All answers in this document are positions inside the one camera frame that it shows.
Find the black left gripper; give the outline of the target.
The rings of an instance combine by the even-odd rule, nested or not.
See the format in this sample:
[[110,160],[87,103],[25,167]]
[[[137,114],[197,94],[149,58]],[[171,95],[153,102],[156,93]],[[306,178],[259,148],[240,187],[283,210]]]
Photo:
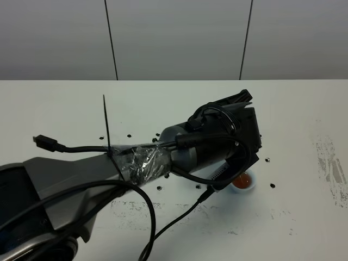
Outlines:
[[256,163],[262,147],[255,109],[248,90],[217,101],[217,160]]

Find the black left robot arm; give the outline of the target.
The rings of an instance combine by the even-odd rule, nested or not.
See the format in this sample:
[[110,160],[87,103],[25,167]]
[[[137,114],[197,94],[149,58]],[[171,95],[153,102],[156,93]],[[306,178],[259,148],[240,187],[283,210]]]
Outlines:
[[1,260],[73,260],[78,238],[89,241],[97,213],[129,191],[150,211],[150,240],[139,257],[147,260],[159,232],[142,186],[174,173],[206,185],[197,199],[202,203],[232,183],[258,161],[262,146],[251,99],[242,90],[202,105],[150,144],[66,147],[35,136],[41,149],[93,156],[1,166]]

